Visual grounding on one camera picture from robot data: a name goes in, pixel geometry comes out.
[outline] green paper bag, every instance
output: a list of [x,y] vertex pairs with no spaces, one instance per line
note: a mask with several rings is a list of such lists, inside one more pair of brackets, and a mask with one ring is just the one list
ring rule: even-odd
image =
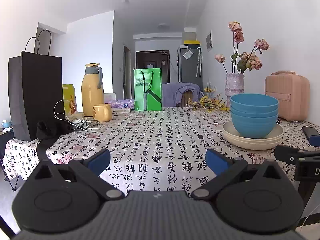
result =
[[134,70],[134,108],[137,111],[162,110],[161,68]]

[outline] silver screw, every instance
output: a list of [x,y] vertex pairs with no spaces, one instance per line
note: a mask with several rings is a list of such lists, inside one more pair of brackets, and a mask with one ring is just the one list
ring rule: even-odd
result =
[[111,189],[107,191],[107,197],[109,198],[117,198],[122,195],[122,192],[118,189]]
[[209,191],[206,190],[206,189],[196,189],[193,194],[196,196],[196,197],[207,197],[209,196]]

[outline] purple cloth on chair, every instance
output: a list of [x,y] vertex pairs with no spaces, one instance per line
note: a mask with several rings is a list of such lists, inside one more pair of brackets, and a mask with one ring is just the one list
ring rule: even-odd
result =
[[200,87],[192,83],[167,83],[162,84],[162,106],[175,107],[181,103],[182,94],[192,91],[193,101],[199,101],[201,97]]

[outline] tablecloth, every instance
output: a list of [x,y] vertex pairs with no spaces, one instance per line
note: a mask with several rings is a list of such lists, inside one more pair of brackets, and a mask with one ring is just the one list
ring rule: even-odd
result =
[[[185,190],[190,194],[215,174],[205,162],[206,149],[223,155],[242,157],[248,163],[259,164],[274,158],[273,149],[246,150],[230,144],[222,137],[222,124],[230,120],[229,112],[192,111],[187,108],[165,107],[163,111],[115,114],[109,122],[97,126],[100,130],[62,135],[47,150],[55,164],[68,163],[75,157],[88,158],[102,148],[111,152],[111,162],[100,175],[105,181],[127,193],[130,190]],[[319,129],[308,122],[281,122],[284,137],[281,144],[314,150],[301,128]],[[3,158],[10,178],[21,175],[27,179],[38,164],[36,143],[12,139]],[[294,166],[279,162],[293,180]]]

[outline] yellow mug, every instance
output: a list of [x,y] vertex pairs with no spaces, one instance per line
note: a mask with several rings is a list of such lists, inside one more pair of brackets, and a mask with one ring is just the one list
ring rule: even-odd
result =
[[93,118],[99,122],[106,122],[112,119],[111,104],[94,105]]

